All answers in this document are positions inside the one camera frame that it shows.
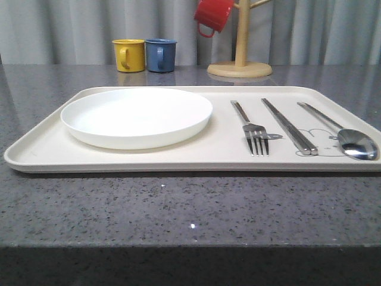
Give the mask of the yellow enamel mug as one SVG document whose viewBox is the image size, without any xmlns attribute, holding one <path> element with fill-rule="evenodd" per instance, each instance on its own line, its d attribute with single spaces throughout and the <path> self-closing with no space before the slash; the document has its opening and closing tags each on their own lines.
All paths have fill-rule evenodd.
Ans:
<svg viewBox="0 0 381 286">
<path fill-rule="evenodd" d="M 143 39 L 113 40 L 117 70 L 136 73 L 145 70 L 145 41 Z"/>
</svg>

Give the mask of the cream rabbit serving tray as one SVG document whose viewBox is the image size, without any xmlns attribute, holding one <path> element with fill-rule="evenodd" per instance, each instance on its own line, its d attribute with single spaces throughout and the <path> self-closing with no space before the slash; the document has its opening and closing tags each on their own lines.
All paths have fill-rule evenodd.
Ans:
<svg viewBox="0 0 381 286">
<path fill-rule="evenodd" d="M 15 141 L 4 154 L 9 167 L 27 173 L 155 172 L 155 171 L 301 171 L 378 172 L 380 161 L 356 160 L 337 146 L 336 134 L 305 111 L 306 102 L 346 128 L 364 132 L 376 142 L 380 132 L 313 89 L 297 86 L 191 86 L 208 98 L 213 115 L 206 128 L 191 139 L 151 150 L 108 150 L 80 142 L 60 120 L 60 110 Z M 304 156 L 262 103 L 268 99 L 318 148 Z M 268 156 L 253 157 L 242 124 L 231 105 L 237 100 L 253 123 L 279 139 L 269 143 Z"/>
</svg>

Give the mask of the white round plate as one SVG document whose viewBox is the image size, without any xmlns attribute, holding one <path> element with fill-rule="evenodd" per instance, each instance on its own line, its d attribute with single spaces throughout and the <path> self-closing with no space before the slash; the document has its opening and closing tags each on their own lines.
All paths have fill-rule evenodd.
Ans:
<svg viewBox="0 0 381 286">
<path fill-rule="evenodd" d="M 78 99 L 61 121 L 78 140 L 102 148 L 142 150 L 189 139 L 206 127 L 212 103 L 171 88 L 128 88 Z"/>
</svg>

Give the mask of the silver metal fork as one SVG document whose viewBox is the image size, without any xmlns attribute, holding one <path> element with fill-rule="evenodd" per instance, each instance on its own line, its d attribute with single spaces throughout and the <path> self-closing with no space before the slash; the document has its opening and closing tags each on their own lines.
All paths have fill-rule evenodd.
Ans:
<svg viewBox="0 0 381 286">
<path fill-rule="evenodd" d="M 269 156 L 268 134 L 264 126 L 253 124 L 237 100 L 231 100 L 233 108 L 243 122 L 243 132 L 252 156 Z"/>
</svg>

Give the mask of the wooden mug tree stand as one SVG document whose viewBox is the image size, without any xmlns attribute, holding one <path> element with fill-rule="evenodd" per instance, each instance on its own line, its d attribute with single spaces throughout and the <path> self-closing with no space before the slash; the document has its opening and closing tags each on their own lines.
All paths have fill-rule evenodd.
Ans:
<svg viewBox="0 0 381 286">
<path fill-rule="evenodd" d="M 269 64 L 247 60 L 250 10 L 267 2 L 241 0 L 234 4 L 234 7 L 239 10 L 235 60 L 210 64 L 207 68 L 209 74 L 234 78 L 265 77 L 272 74 L 272 67 Z"/>
</svg>

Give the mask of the grey pleated curtain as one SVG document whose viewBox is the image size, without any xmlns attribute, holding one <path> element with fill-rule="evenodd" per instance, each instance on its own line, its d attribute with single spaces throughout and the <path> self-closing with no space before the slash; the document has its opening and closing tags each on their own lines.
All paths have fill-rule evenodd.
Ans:
<svg viewBox="0 0 381 286">
<path fill-rule="evenodd" d="M 1 63 L 114 64 L 115 39 L 177 41 L 176 64 L 235 56 L 238 13 L 204 38 L 196 1 L 2 1 Z M 250 13 L 248 60 L 379 64 L 379 1 L 271 1 Z"/>
</svg>

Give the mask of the red enamel mug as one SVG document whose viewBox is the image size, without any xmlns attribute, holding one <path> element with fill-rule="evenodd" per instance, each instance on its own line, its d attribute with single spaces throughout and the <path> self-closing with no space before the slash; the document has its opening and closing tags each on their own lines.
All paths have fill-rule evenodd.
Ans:
<svg viewBox="0 0 381 286">
<path fill-rule="evenodd" d="M 201 36 L 212 38 L 215 32 L 221 32 L 225 27 L 235 2 L 230 0 L 200 0 L 194 14 L 197 29 Z M 200 25 L 209 27 L 208 35 L 201 31 Z"/>
</svg>

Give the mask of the silver metal spoon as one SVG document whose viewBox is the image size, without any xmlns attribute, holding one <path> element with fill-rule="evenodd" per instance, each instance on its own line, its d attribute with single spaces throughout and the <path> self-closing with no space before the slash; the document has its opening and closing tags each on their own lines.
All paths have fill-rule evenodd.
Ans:
<svg viewBox="0 0 381 286">
<path fill-rule="evenodd" d="M 336 131 L 339 148 L 346 156 L 357 160 L 378 159 L 379 147 L 371 137 L 359 130 L 344 128 L 306 102 L 297 104 Z"/>
</svg>

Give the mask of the blue enamel mug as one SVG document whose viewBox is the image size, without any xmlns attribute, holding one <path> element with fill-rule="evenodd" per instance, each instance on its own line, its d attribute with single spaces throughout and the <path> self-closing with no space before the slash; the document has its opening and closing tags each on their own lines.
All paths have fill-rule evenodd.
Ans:
<svg viewBox="0 0 381 286">
<path fill-rule="evenodd" d="M 150 72 L 174 71 L 177 41 L 172 39 L 146 39 L 146 68 Z"/>
</svg>

